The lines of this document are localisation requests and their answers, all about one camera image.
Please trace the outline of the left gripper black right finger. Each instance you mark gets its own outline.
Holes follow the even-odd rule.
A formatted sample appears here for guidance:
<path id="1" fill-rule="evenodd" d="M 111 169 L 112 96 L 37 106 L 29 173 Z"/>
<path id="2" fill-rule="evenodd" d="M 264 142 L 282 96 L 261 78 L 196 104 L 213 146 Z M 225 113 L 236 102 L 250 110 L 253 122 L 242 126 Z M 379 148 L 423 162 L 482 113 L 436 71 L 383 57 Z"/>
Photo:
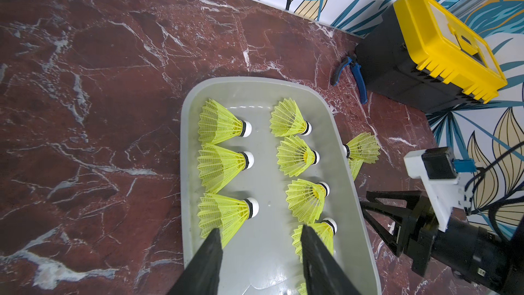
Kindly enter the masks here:
<path id="1" fill-rule="evenodd" d="M 300 240 L 307 294 L 360 294 L 312 227 L 302 226 Z"/>

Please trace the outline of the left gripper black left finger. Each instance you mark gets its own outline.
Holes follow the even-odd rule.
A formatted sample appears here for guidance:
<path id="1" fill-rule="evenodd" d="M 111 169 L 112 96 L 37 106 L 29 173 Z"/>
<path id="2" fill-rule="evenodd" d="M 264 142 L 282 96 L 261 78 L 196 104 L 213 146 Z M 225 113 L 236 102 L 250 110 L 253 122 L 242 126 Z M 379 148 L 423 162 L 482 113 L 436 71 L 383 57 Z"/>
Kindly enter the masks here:
<path id="1" fill-rule="evenodd" d="M 221 234 L 215 228 L 167 294 L 217 294 L 222 257 Z"/>

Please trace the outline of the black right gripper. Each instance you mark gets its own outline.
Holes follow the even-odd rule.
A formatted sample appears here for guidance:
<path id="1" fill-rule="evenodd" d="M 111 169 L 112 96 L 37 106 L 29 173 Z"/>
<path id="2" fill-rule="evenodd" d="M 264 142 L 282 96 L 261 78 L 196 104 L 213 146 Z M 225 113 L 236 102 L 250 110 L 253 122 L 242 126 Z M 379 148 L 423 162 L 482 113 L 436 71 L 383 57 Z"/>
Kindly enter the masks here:
<path id="1" fill-rule="evenodd" d="M 523 222 L 510 240 L 451 218 L 439 230 L 428 197 L 422 191 L 368 191 L 362 215 L 394 255 L 412 259 L 412 270 L 424 276 L 431 258 L 449 266 L 460 279 L 498 294 L 523 293 Z M 395 222 L 391 233 L 370 212 Z"/>

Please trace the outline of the green shuttlecock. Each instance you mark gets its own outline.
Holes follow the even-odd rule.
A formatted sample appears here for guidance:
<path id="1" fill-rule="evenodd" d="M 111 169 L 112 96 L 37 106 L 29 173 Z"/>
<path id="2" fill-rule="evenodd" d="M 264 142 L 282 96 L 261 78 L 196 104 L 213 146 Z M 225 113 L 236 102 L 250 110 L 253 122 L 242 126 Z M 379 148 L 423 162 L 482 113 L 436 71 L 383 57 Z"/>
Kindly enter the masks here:
<path id="1" fill-rule="evenodd" d="M 277 163 L 286 176 L 295 177 L 320 161 L 320 154 L 312 150 L 299 136 L 286 136 L 277 147 Z"/>
<path id="2" fill-rule="evenodd" d="M 305 224 L 315 223 L 325 205 L 330 187 L 325 182 L 310 182 L 308 180 L 293 180 L 285 191 L 288 209 L 299 222 Z"/>
<path id="3" fill-rule="evenodd" d="M 296 101 L 285 98 L 271 112 L 270 129 L 276 137 L 309 135 L 312 125 L 303 118 Z"/>
<path id="4" fill-rule="evenodd" d="M 256 217 L 259 203 L 255 198 L 234 199 L 231 197 L 205 193 L 198 204 L 198 226 L 201 237 L 207 238 L 211 231 L 218 229 L 222 248 L 238 233 L 244 223 Z"/>
<path id="5" fill-rule="evenodd" d="M 199 178 L 206 193 L 216 194 L 240 172 L 250 169 L 255 158 L 251 152 L 234 152 L 210 143 L 204 143 L 197 158 Z"/>
<path id="6" fill-rule="evenodd" d="M 364 163 L 374 164 L 380 155 L 380 146 L 375 135 L 369 132 L 360 133 L 344 145 L 348 159 L 361 160 Z"/>
<path id="7" fill-rule="evenodd" d="M 234 137 L 248 137 L 252 124 L 240 120 L 219 102 L 209 98 L 199 114 L 199 141 L 218 144 Z"/>
<path id="8" fill-rule="evenodd" d="M 306 286 L 306 283 L 301 283 L 299 288 L 297 289 L 298 292 L 299 292 L 299 295 L 307 295 L 308 292 L 307 292 L 307 286 Z"/>
<path id="9" fill-rule="evenodd" d="M 312 227 L 315 233 L 320 237 L 322 243 L 326 246 L 331 255 L 334 255 L 334 235 L 337 233 L 338 225 L 332 218 L 325 218 L 321 222 L 312 223 L 308 225 Z M 294 229 L 292 234 L 293 247 L 295 248 L 295 254 L 300 258 L 302 262 L 302 229 L 303 225 L 299 225 Z"/>

